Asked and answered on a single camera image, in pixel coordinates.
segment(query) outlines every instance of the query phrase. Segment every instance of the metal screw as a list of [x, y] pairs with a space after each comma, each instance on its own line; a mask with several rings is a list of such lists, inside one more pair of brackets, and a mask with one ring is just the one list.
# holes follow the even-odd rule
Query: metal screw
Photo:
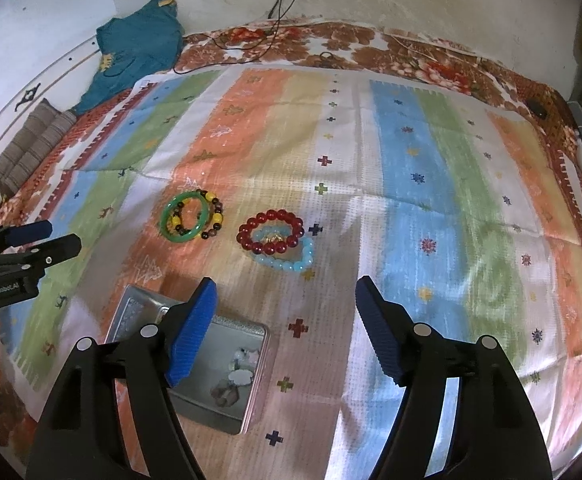
[[90, 337], [83, 337], [82, 339], [80, 339], [80, 340], [78, 341], [77, 345], [75, 345], [75, 347], [76, 347], [78, 350], [81, 350], [81, 351], [83, 351], [83, 352], [84, 352], [85, 350], [89, 349], [89, 348], [90, 348], [90, 346], [91, 346], [91, 340], [90, 340]]
[[482, 344], [485, 346], [485, 348], [488, 348], [489, 350], [493, 350], [498, 347], [498, 342], [495, 341], [495, 339], [492, 338], [490, 335], [485, 335], [482, 338]]
[[158, 333], [157, 325], [146, 325], [140, 330], [142, 337], [153, 337]]
[[413, 332], [421, 335], [422, 337], [427, 337], [431, 335], [431, 327], [425, 323], [417, 323], [413, 327]]

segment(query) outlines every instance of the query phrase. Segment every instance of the electrical wire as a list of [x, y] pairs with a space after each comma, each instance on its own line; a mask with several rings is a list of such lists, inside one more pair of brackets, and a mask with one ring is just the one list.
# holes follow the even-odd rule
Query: electrical wire
[[[178, 75], [185, 75], [185, 74], [190, 74], [191, 72], [194, 72], [196, 70], [200, 70], [202, 68], [207, 68], [210, 66], [227, 66], [227, 65], [247, 64], [247, 63], [253, 63], [253, 62], [256, 62], [256, 61], [262, 59], [266, 55], [266, 53], [268, 53], [268, 51], [271, 50], [271, 47], [273, 47], [273, 44], [276, 41], [277, 33], [280, 30], [280, 22], [282, 22], [283, 17], [285, 17], [287, 15], [288, 11], [291, 9], [291, 7], [293, 6], [293, 4], [295, 3], [296, 0], [291, 0], [291, 3], [289, 4], [288, 7], [286, 7], [286, 10], [284, 12], [282, 12], [282, 1], [283, 0], [276, 0], [276, 2], [274, 3], [274, 5], [271, 9], [271, 11], [273, 11], [277, 7], [277, 19], [276, 19], [275, 23], [271, 26], [271, 29], [269, 31], [269, 33], [273, 32], [273, 37], [271, 38], [271, 42], [269, 43], [266, 50], [264, 52], [262, 52], [261, 54], [259, 54], [258, 56], [256, 56], [255, 58], [244, 60], [244, 61], [238, 60], [238, 61], [226, 61], [226, 62], [219, 62], [219, 63], [209, 63], [207, 65], [202, 65], [202, 66], [198, 66], [196, 68], [192, 68], [191, 70], [187, 70], [186, 72], [178, 72], [178, 70], [176, 69], [176, 66], [174, 65], [173, 72], [178, 74]], [[264, 38], [262, 38], [262, 40], [260, 40], [257, 44], [250, 46], [250, 47], [245, 47], [245, 48], [222, 47], [221, 45], [219, 45], [215, 41], [215, 38], [211, 38], [210, 36], [207, 36], [207, 38], [210, 38], [213, 41], [213, 43], [215, 43], [215, 45], [217, 47], [221, 48], [222, 50], [252, 50], [255, 47], [260, 46], [262, 43], [264, 43], [264, 41], [268, 38], [268, 36], [265, 36]]]

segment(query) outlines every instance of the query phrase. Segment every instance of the red bead bracelet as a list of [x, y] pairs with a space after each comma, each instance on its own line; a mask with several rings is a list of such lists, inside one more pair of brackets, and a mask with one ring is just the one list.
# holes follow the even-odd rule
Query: red bead bracelet
[[[262, 244], [254, 242], [251, 239], [251, 232], [258, 226], [265, 224], [269, 220], [282, 220], [291, 226], [292, 234], [286, 237], [286, 240], [280, 240], [276, 243], [267, 242]], [[271, 256], [275, 253], [284, 254], [289, 247], [296, 247], [299, 243], [299, 238], [304, 236], [304, 222], [299, 216], [288, 212], [286, 209], [269, 209], [265, 213], [258, 213], [247, 220], [245, 224], [240, 226], [240, 232], [236, 236], [236, 240], [245, 251], [252, 251], [253, 254], [267, 254]]]

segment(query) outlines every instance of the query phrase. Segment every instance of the striped pillow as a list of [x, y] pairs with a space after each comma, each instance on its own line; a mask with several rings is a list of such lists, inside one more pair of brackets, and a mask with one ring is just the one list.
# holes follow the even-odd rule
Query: striped pillow
[[26, 118], [22, 129], [15, 134], [14, 139], [4, 149], [0, 155], [0, 193], [2, 195], [11, 198], [18, 191], [11, 191], [10, 188], [4, 186], [4, 179], [59, 113], [49, 101], [42, 99], [36, 109]]
[[2, 181], [2, 185], [7, 188], [7, 196], [13, 196], [22, 185], [33, 174], [37, 167], [42, 164], [46, 156], [75, 124], [77, 118], [75, 115], [66, 111], [59, 114], [44, 133], [38, 137], [31, 148], [26, 151], [20, 161], [15, 165], [13, 170]]

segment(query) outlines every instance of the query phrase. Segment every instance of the bed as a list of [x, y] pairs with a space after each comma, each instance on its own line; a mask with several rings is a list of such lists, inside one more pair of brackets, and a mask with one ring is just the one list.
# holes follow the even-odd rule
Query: bed
[[[185, 75], [148, 76], [80, 117], [2, 207], [0, 223], [49, 219], [84, 248], [50, 269], [37, 299], [0, 310], [0, 446], [26, 462], [66, 356], [81, 336], [104, 339], [127, 284], [184, 300], [210, 276], [220, 314], [262, 322], [280, 344], [247, 434], [181, 420], [207, 477], [366, 478], [402, 395], [354, 308], [368, 274], [443, 336], [499, 339], [559, 473], [582, 450], [582, 174], [564, 101], [421, 34], [295, 20], [266, 50], [267, 27], [210, 33], [244, 51], [187, 37]], [[162, 208], [198, 187], [221, 197], [222, 230], [172, 244]], [[236, 243], [269, 208], [311, 227], [310, 269], [270, 269]], [[456, 391], [449, 381], [430, 473], [444, 464]], [[283, 443], [270, 445], [273, 431]]]

